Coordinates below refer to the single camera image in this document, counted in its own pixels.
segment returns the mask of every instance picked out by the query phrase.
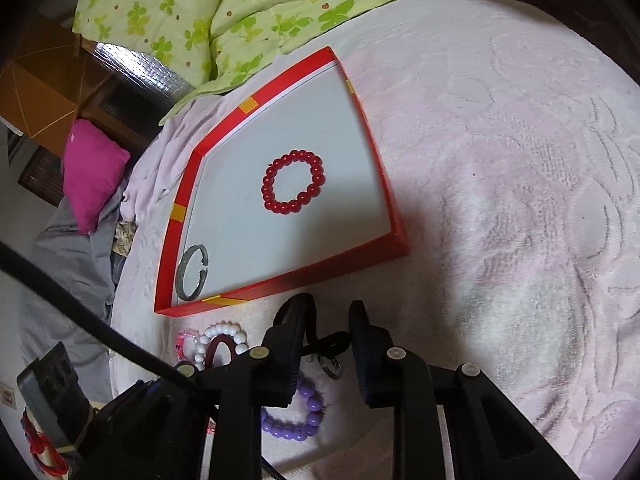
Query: silver ring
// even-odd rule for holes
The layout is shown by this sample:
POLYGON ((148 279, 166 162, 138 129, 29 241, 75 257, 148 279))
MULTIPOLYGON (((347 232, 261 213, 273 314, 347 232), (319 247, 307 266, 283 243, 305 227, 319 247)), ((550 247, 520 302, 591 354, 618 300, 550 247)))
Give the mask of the silver ring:
POLYGON ((178 270, 175 272, 175 293, 178 295, 183 301, 193 301, 195 300, 204 287, 204 281, 207 279, 207 269, 200 270, 200 280, 198 281, 198 286, 196 290, 190 296, 187 296, 182 282, 184 281, 184 273, 187 271, 187 265, 189 264, 189 260, 196 253, 196 251, 200 251, 202 253, 202 265, 209 265, 209 254, 207 253, 207 249, 204 245, 192 245, 185 251, 182 255, 182 259, 180 260, 180 264, 178 264, 178 270))

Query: red string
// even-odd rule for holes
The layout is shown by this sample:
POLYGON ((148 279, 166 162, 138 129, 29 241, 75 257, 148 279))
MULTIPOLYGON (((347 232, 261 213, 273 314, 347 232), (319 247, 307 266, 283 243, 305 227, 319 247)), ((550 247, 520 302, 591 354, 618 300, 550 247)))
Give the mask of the red string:
POLYGON ((27 437, 31 455, 33 456, 33 459, 36 461, 38 466, 40 466, 40 468, 45 473, 51 476, 62 476, 63 474, 68 472, 69 467, 68 465, 66 465, 65 459, 62 458, 62 455, 60 455, 60 453, 56 451, 56 448, 48 439, 47 435, 39 433, 35 429, 33 423, 27 416, 27 410, 24 410, 20 423, 22 424, 24 435, 27 437), (43 454, 47 449, 49 449, 53 465, 43 464, 40 460, 39 455, 43 454))

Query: mattress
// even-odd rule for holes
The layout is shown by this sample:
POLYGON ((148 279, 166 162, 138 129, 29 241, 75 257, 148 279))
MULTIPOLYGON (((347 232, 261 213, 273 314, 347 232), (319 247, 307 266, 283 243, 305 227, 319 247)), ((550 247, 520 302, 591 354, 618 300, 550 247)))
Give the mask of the mattress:
MULTIPOLYGON (((321 335, 351 300, 425 361, 475 362, 584 480, 613 478, 640 438, 640 89, 586 40, 513 0, 400 0, 203 96, 141 158, 122 204, 140 224, 112 325, 167 362, 179 330, 238 322, 260 343, 294 291, 196 316, 153 313, 175 189, 193 146, 268 80, 329 45, 360 98, 412 252, 305 288, 321 335)), ((318 436, 265 435, 288 478, 389 478, 389 410, 359 397, 353 357, 318 436)), ((150 375, 111 359, 115 393, 150 375)), ((283 418, 300 420, 298 400, 283 418)))

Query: magenta cushion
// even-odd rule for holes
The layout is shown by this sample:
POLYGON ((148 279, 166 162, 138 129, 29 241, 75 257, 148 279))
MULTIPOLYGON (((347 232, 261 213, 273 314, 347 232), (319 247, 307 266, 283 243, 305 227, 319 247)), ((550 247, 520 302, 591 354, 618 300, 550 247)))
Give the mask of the magenta cushion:
POLYGON ((101 209, 124 175, 129 152, 89 121, 78 119, 66 140, 63 190, 81 234, 95 231, 101 209))

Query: gray fabric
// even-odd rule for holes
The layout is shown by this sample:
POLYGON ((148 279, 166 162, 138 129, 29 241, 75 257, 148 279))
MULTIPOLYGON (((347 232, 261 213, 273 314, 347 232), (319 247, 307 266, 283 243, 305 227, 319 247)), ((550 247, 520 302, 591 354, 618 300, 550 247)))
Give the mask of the gray fabric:
MULTIPOLYGON (((81 235, 66 197, 36 238, 31 261, 73 294, 105 323, 111 320, 115 285, 111 247, 126 182, 104 206, 95 233, 81 235)), ((18 315, 20 351, 25 364, 62 341, 90 400, 111 399, 108 350, 49 303, 24 289, 18 315)))

